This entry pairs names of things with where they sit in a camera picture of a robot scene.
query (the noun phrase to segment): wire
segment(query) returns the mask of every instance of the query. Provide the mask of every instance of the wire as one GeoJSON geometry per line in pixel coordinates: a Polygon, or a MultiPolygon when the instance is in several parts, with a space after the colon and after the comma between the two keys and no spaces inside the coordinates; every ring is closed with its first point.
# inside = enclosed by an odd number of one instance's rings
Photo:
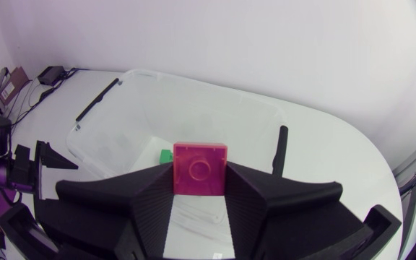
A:
{"type": "Polygon", "coordinates": [[[4,257],[6,257],[6,254],[3,252],[3,249],[0,248],[1,254],[3,254],[4,257]]]}
{"type": "MultiPolygon", "coordinates": [[[[32,81],[33,81],[33,79],[29,79],[29,80],[27,80],[27,81],[26,81],[26,83],[24,83],[24,84],[23,84],[22,88],[23,88],[23,87],[24,87],[24,86],[25,86],[28,82],[32,82],[32,81]]],[[[11,110],[8,112],[8,114],[7,114],[6,118],[8,118],[8,117],[11,115],[12,109],[14,108],[15,103],[17,102],[17,98],[19,98],[19,95],[20,95],[20,91],[17,93],[17,96],[15,97],[14,103],[12,103],[11,110]]]]}
{"type": "Polygon", "coordinates": [[[19,194],[19,198],[16,201],[12,201],[11,199],[9,199],[9,197],[6,194],[6,191],[2,188],[0,189],[1,194],[3,195],[4,200],[7,202],[7,204],[9,204],[10,206],[14,206],[15,204],[19,203],[22,201],[22,192],[18,191],[17,193],[19,194]]]}
{"type": "MultiPolygon", "coordinates": [[[[25,94],[25,96],[23,97],[23,100],[22,100],[22,104],[20,105],[20,109],[19,109],[19,113],[17,114],[17,117],[16,117],[16,119],[15,119],[15,121],[17,121],[19,118],[20,118],[20,112],[22,112],[22,108],[23,108],[23,104],[24,104],[24,102],[25,102],[25,99],[27,98],[27,96],[28,96],[28,93],[31,91],[31,89],[32,89],[32,87],[33,87],[33,83],[34,83],[35,81],[32,81],[32,84],[30,85],[30,87],[28,88],[28,91],[27,91],[27,93],[25,94]]],[[[14,134],[14,132],[15,132],[15,126],[12,124],[11,125],[11,134],[14,134]]]]}
{"type": "Polygon", "coordinates": [[[15,120],[15,122],[11,125],[12,127],[12,132],[15,131],[15,127],[18,123],[20,123],[20,121],[22,121],[31,111],[33,111],[33,109],[35,109],[41,102],[43,102],[50,94],[52,94],[54,91],[56,91],[58,88],[60,88],[60,86],[62,86],[62,84],[64,83],[65,80],[71,78],[75,73],[77,73],[80,70],[89,70],[89,69],[77,69],[77,68],[71,68],[69,71],[65,71],[64,73],[62,73],[59,76],[59,83],[57,84],[57,86],[55,86],[54,88],[50,89],[50,90],[46,90],[45,92],[41,93],[40,99],[38,102],[36,102],[33,106],[30,106],[30,109],[26,110],[24,113],[20,114],[20,111],[22,110],[22,107],[19,110],[19,115],[17,116],[17,119],[15,120]]]}
{"type": "Polygon", "coordinates": [[[32,94],[34,93],[34,91],[36,90],[36,88],[38,88],[39,86],[41,86],[41,83],[36,85],[36,87],[32,90],[32,92],[30,93],[30,96],[28,96],[28,106],[33,107],[33,105],[31,105],[30,100],[32,99],[32,94]]]}

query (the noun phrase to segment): pink lego brick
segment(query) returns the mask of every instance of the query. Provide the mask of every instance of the pink lego brick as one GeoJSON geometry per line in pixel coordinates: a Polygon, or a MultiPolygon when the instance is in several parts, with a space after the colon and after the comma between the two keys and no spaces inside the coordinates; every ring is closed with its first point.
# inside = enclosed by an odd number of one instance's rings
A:
{"type": "Polygon", "coordinates": [[[224,195],[227,146],[177,142],[173,152],[174,194],[224,195]]]}

